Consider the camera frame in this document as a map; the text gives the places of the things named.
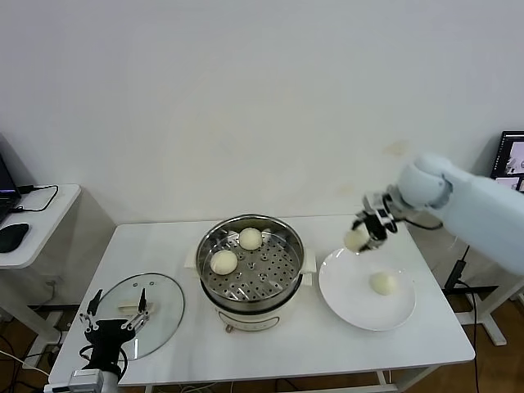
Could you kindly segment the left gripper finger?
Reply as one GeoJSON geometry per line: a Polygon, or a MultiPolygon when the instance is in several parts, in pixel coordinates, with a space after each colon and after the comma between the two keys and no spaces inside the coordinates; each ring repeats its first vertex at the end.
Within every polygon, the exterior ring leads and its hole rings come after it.
{"type": "Polygon", "coordinates": [[[88,302],[87,309],[79,314],[79,319],[84,325],[86,332],[91,332],[94,329],[95,316],[102,298],[102,293],[103,290],[99,289],[96,295],[88,302]]]}
{"type": "Polygon", "coordinates": [[[143,288],[138,302],[137,313],[124,324],[124,330],[138,332],[149,319],[147,310],[146,289],[143,288]]]}

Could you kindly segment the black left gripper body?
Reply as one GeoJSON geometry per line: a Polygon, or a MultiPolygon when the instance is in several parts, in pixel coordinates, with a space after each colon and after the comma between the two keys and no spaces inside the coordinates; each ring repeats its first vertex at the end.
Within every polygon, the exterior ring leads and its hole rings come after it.
{"type": "Polygon", "coordinates": [[[84,332],[91,354],[85,369],[126,371],[127,355],[122,346],[135,338],[135,329],[124,319],[98,320],[84,332]]]}

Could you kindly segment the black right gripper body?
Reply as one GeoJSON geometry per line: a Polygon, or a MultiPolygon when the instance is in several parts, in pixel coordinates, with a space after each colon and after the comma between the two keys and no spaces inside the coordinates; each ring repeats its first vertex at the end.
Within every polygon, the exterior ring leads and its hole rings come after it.
{"type": "Polygon", "coordinates": [[[390,219],[389,217],[386,218],[385,221],[381,220],[376,215],[367,215],[370,217],[369,222],[369,240],[370,239],[377,239],[377,240],[387,240],[388,239],[388,233],[397,233],[398,232],[398,226],[394,219],[390,219]]]}

